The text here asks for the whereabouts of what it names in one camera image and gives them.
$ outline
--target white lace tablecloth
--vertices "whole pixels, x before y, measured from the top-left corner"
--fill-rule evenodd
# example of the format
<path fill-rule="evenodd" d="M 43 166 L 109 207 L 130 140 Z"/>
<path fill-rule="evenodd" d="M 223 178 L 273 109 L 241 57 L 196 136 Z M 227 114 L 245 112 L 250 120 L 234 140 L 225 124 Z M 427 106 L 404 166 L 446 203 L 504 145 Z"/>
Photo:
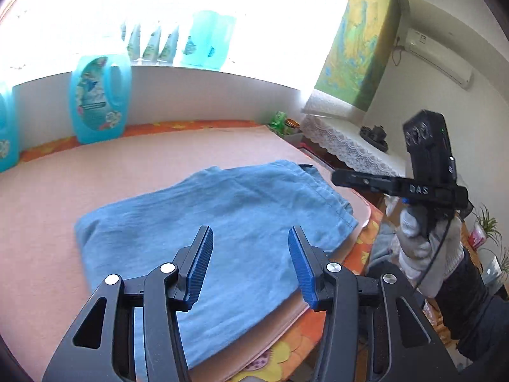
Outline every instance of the white lace tablecloth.
<path fill-rule="evenodd" d="M 353 123 L 331 117 L 308 115 L 300 124 L 305 136 L 327 149 L 358 172 L 394 177 L 405 176 L 405 160 L 368 144 Z"/>

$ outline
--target arm sleeve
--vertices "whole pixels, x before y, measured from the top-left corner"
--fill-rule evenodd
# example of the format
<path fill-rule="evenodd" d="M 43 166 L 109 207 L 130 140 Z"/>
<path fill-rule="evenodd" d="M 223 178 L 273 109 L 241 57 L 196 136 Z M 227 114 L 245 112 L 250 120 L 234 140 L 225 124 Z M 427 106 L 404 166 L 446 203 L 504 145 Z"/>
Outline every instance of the arm sleeve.
<path fill-rule="evenodd" d="M 506 372 L 508 363 L 499 356 L 509 349 L 509 303 L 488 295 L 468 251 L 435 300 L 451 337 L 460 340 L 458 351 L 476 362 L 471 371 L 484 376 L 495 376 L 502 368 Z"/>

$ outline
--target blue gripper pad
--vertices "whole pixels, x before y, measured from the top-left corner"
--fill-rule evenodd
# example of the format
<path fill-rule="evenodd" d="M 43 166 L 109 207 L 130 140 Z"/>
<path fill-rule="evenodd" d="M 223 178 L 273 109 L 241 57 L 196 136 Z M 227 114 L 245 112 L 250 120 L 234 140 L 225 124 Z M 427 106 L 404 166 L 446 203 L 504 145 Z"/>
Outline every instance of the blue gripper pad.
<path fill-rule="evenodd" d="M 189 252 L 179 271 L 180 277 L 185 279 L 185 293 L 182 300 L 188 308 L 198 301 L 213 246 L 212 229 L 206 226 L 200 227 L 192 246 L 188 247 Z"/>
<path fill-rule="evenodd" d="M 288 232 L 288 249 L 293 267 L 299 280 L 300 291 L 305 302 L 315 310 L 319 306 L 320 283 L 323 282 L 323 267 L 307 241 L 301 227 L 295 226 Z"/>

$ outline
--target bed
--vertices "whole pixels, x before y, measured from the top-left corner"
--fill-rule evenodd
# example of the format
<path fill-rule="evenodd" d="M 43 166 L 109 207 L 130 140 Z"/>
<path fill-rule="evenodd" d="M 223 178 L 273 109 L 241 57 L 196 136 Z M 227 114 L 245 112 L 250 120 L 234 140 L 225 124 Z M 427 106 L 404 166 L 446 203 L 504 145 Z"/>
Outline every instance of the bed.
<path fill-rule="evenodd" d="M 25 151 L 19 165 L 0 173 L 0 334 L 34 381 L 41 380 L 90 296 L 73 233 L 78 217 L 110 202 L 171 186 L 210 166 L 287 159 L 312 163 L 330 180 L 326 168 L 254 122 L 138 125 L 127 128 L 122 138 L 78 146 L 75 138 L 39 146 Z M 352 204 L 359 226 L 333 257 L 343 261 L 355 249 L 349 267 L 360 272 L 378 230 L 379 212 L 353 190 L 335 188 Z M 367 228 L 359 237 L 363 227 Z M 260 367 L 253 363 L 263 364 L 269 347 L 277 348 L 282 337 L 295 334 L 311 317 L 313 325 L 307 329 L 315 336 L 284 374 L 281 371 L 281 378 L 288 376 L 316 345 L 323 327 L 323 315 L 309 312 L 299 292 L 228 348 L 193 368 L 193 382 L 236 382 L 256 375 Z M 290 356 L 284 354 L 281 362 Z"/>

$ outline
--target blue detergent bottle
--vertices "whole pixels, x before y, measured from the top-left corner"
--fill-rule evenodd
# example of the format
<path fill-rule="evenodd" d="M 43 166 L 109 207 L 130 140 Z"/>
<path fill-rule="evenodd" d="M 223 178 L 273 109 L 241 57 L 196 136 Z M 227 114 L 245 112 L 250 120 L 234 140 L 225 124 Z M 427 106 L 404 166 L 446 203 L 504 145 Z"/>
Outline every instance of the blue detergent bottle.
<path fill-rule="evenodd" d="M 0 81 L 0 172 L 19 159 L 19 125 L 12 90 Z"/>
<path fill-rule="evenodd" d="M 72 73 L 69 109 L 81 144 L 118 138 L 124 132 L 131 97 L 131 61 L 121 46 L 111 52 L 115 51 L 83 56 Z"/>
<path fill-rule="evenodd" d="M 180 66 L 203 67 L 210 54 L 210 39 L 216 26 L 217 16 L 217 12 L 211 10 L 202 10 L 193 14 L 193 23 L 187 35 L 185 47 L 182 49 Z"/>
<path fill-rule="evenodd" d="M 210 38 L 210 51 L 203 68 L 220 70 L 228 57 L 230 40 L 237 19 L 233 16 L 218 16 L 217 22 Z"/>

